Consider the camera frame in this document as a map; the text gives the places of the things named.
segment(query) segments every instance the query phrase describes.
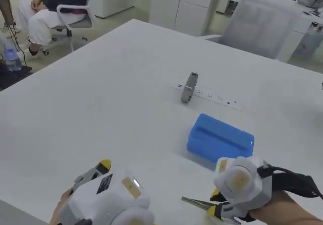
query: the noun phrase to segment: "gray floor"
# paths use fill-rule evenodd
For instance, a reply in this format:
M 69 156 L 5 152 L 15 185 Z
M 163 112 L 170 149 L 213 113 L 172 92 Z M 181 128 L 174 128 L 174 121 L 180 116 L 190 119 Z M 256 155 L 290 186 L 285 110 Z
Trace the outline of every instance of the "gray floor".
M 47 225 L 47 223 L 0 200 L 1 225 Z

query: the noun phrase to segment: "chair base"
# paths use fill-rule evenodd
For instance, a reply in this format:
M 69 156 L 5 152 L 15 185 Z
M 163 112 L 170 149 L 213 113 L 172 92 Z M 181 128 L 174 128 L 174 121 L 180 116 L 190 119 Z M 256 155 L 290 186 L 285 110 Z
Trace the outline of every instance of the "chair base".
M 86 37 L 75 37 L 72 35 L 72 32 L 67 30 L 66 35 L 53 34 L 52 41 L 42 48 L 44 55 L 49 54 L 49 50 L 53 47 L 62 44 L 68 44 L 70 46 L 71 52 L 74 51 L 74 43 L 78 43 L 78 45 L 84 46 L 87 43 L 88 39 Z

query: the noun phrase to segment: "blue plastic container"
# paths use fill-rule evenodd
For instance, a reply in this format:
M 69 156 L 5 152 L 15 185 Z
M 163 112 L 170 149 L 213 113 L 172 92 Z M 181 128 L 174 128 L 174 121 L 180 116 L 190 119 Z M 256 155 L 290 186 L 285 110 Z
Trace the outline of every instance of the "blue plastic container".
M 212 162 L 221 157 L 250 157 L 254 136 L 224 122 L 201 114 L 192 128 L 187 150 Z

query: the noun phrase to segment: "power outlet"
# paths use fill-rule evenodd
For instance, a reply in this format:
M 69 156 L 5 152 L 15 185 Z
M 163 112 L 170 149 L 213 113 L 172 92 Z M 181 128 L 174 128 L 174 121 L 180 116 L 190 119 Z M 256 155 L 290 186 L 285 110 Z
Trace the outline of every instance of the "power outlet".
M 184 89 L 184 85 L 183 84 L 175 84 L 172 85 L 173 88 L 178 89 L 183 91 Z M 199 88 L 195 88 L 193 95 L 206 99 L 206 100 L 210 100 L 212 102 L 221 104 L 221 105 L 225 105 L 229 108 L 235 109 L 235 110 L 239 110 L 242 111 L 241 106 L 234 100 L 228 100 L 225 99 L 219 95 L 216 95 L 215 93 L 213 93 L 212 91 L 208 91 L 208 90 L 203 90 L 203 89 L 199 89 Z

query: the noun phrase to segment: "leg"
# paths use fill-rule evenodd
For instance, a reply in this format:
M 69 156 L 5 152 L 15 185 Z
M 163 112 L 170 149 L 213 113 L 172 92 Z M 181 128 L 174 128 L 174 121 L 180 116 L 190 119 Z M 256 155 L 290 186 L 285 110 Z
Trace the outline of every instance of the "leg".
M 36 13 L 31 8 L 32 0 L 22 0 L 19 2 L 17 10 L 14 11 L 14 16 L 19 29 L 28 29 L 28 21 Z
M 5 22 L 8 25 L 13 25 L 13 23 L 14 23 L 11 9 L 12 8 L 11 8 L 10 0 L 0 0 L 0 10 L 2 12 L 4 19 L 5 19 Z
M 84 15 L 64 14 L 65 20 L 71 24 L 82 20 Z M 31 44 L 29 49 L 25 49 L 26 59 L 34 59 L 42 46 L 46 46 L 51 42 L 51 28 L 63 25 L 57 12 L 49 10 L 41 10 L 28 20 L 28 32 Z

